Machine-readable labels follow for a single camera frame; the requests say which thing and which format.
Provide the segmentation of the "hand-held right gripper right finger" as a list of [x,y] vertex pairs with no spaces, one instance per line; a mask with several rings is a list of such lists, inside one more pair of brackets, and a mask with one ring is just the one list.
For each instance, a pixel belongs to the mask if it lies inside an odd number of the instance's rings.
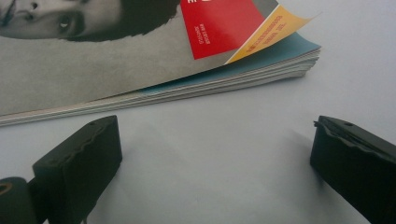
[[315,127],[311,166],[371,224],[396,224],[396,146],[341,119]]

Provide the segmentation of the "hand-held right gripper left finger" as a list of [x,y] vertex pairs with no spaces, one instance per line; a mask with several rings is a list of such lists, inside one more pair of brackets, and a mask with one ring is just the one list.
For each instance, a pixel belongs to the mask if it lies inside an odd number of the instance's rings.
[[115,116],[84,125],[33,165],[30,189],[37,220],[79,224],[96,206],[121,161]]

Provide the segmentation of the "magazine with portrait cover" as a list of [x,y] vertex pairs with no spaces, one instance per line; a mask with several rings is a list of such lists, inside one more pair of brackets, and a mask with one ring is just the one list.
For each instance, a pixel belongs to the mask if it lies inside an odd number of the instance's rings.
[[0,127],[304,75],[278,0],[0,0]]

